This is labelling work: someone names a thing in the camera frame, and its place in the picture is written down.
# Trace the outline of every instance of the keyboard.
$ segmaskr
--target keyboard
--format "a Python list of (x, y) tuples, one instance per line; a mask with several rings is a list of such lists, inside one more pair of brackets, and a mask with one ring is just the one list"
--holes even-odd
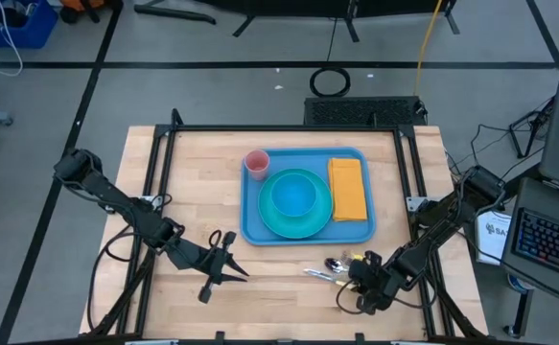
[(378, 126), (423, 125), (415, 114), (417, 97), (345, 97), (307, 99), (308, 125), (371, 125), (374, 114)]
[(559, 221), (520, 210), (514, 253), (559, 271)]

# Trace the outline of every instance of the wooden table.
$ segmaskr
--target wooden table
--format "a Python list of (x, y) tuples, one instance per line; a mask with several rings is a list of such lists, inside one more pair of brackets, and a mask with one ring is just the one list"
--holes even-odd
[[(116, 182), (128, 195), (139, 196), (143, 190), (152, 134), (151, 126), (134, 126), (129, 130)], [(439, 129), (417, 127), (416, 139), (429, 196), (446, 195), (453, 187)], [(227, 339), (351, 340), (354, 333), (364, 333), (367, 340), (426, 337), (421, 310), (394, 303), (389, 310), (378, 311), (374, 316), (350, 315), (335, 304), (338, 286), (303, 273), (303, 268), (323, 270), (323, 259), (337, 257), (343, 250), (363, 253), (371, 249), (386, 259), (409, 241), (396, 151), (389, 132), (179, 132), (168, 184), (174, 201), (165, 208), (164, 215), (184, 224), (184, 238), (200, 245), (207, 245), (215, 229), (240, 235), (241, 163), (249, 151), (330, 146), (355, 147), (366, 156), (377, 213), (373, 238), (362, 244), (268, 247), (251, 245), (238, 236), (230, 249), (251, 277), (248, 283), (215, 287), (208, 305), (197, 299), (206, 276), (193, 269), (179, 271), (166, 256), (161, 256), (152, 279), (145, 338), (212, 339), (216, 331), (225, 331)], [(403, 147), (411, 190), (416, 191), (406, 140)], [(162, 156), (154, 188), (159, 184)], [(109, 216), (103, 245), (123, 226), (121, 217)], [(130, 248), (131, 240), (126, 238), (117, 241), (111, 251), (127, 257)], [(439, 254), (447, 291), (473, 324), (487, 334), (466, 241), (454, 236)], [(101, 261), (92, 306), (96, 323), (122, 291), (126, 270), (127, 264), (109, 258)], [(225, 272), (235, 274), (230, 268)], [(399, 297), (421, 303), (416, 290), (401, 291)], [(341, 299), (344, 306), (355, 308), (354, 293), (346, 292)], [(135, 296), (130, 306), (130, 331), (137, 307)], [(436, 331), (442, 334), (438, 303), (434, 311)], [(82, 332), (87, 330), (83, 321)]]

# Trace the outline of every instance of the blue bin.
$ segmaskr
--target blue bin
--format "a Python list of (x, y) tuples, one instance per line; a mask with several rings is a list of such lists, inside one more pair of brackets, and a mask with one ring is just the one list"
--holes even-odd
[[(47, 0), (17, 0), (26, 7), (29, 4), (37, 3), (36, 9), (28, 18), (26, 25), (22, 28), (9, 27), (12, 42), (17, 49), (32, 48), (39, 49), (44, 47), (49, 39), (51, 31), (58, 22), (58, 14), (49, 6)], [(9, 47), (0, 29), (0, 47)]]

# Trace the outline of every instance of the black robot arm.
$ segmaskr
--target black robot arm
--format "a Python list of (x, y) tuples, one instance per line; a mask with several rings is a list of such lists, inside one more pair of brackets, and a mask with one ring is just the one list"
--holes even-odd
[(487, 210), (497, 207), (503, 197), (504, 183), (481, 166), (473, 167), (455, 184), (454, 192), (440, 201), (425, 201), (410, 216), (410, 226), (424, 234), (398, 248), (385, 262), (375, 252), (367, 251), (364, 260), (354, 261), (349, 278), (358, 284), (356, 307), (368, 314), (390, 307), (399, 289), (411, 290), (422, 279), (437, 286), (437, 295), (458, 327), (467, 336), (483, 336), (460, 312), (447, 291), (426, 273), (431, 252), (451, 238), (463, 225)]
[[(95, 196), (93, 200), (103, 209), (109, 206), (121, 215), (126, 223), (132, 227), (134, 233), (140, 236), (156, 255), (166, 253), (178, 269), (193, 268), (207, 274), (209, 276), (207, 282), (198, 295), (200, 302), (207, 303), (209, 301), (213, 284), (245, 281), (243, 278), (221, 273), (224, 265), (228, 265), (239, 273), (248, 276), (234, 261), (232, 254), (228, 253), (228, 247), (236, 239), (234, 232), (226, 233), (221, 244), (220, 239), (217, 238), (217, 245), (208, 249), (182, 239), (181, 235), (185, 231), (183, 225), (170, 218), (162, 218), (151, 202), (137, 197), (129, 197), (110, 183), (103, 175), (100, 158), (92, 152), (85, 149), (74, 149), (54, 166), (54, 170), (54, 178), (59, 180), (65, 188), (74, 190), (76, 194), (78, 193), (76, 191), (84, 191), (91, 196)], [(132, 281), (133, 287), (126, 288), (114, 308), (116, 310), (111, 310), (111, 312), (121, 312), (118, 310), (120, 308), (119, 302), (129, 298), (126, 292), (130, 292), (129, 290), (133, 292), (136, 289), (142, 277), (147, 273), (148, 265), (148, 260), (141, 264)]]

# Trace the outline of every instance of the pink cup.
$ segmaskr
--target pink cup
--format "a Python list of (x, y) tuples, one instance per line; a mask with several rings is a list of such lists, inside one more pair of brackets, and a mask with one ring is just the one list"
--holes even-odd
[(262, 181), (267, 178), (270, 157), (261, 149), (255, 149), (245, 157), (245, 166), (251, 178)]

